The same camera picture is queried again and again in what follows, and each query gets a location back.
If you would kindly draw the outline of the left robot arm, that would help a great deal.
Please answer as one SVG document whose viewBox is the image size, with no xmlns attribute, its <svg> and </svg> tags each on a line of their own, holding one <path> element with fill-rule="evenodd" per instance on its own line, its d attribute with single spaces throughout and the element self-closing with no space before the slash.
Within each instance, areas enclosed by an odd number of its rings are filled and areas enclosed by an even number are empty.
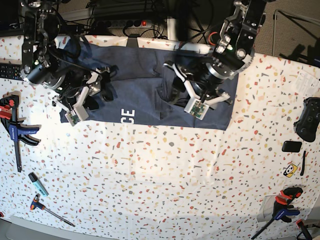
<svg viewBox="0 0 320 240">
<path fill-rule="evenodd" d="M 175 73 L 173 95 L 188 92 L 203 104 L 233 103 L 228 92 L 220 88 L 244 71 L 253 61 L 255 39 L 264 24 L 265 0 L 235 0 L 233 15 L 227 17 L 220 29 L 219 39 L 206 58 L 198 58 L 185 66 L 167 61 L 164 66 Z"/>
</svg>

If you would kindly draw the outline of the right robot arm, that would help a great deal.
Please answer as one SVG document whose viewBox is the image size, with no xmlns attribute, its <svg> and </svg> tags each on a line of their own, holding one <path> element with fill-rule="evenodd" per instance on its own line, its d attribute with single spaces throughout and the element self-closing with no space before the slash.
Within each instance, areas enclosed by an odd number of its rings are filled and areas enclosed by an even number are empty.
<svg viewBox="0 0 320 240">
<path fill-rule="evenodd" d="M 76 104 L 97 110 L 93 98 L 100 94 L 106 102 L 114 99 L 108 84 L 112 67 L 98 67 L 82 63 L 79 35 L 71 30 L 58 12 L 59 0 L 23 0 L 24 40 L 22 44 L 22 69 L 24 80 L 31 85 L 42 85 L 57 93 L 52 104 L 60 105 L 66 112 Z"/>
</svg>

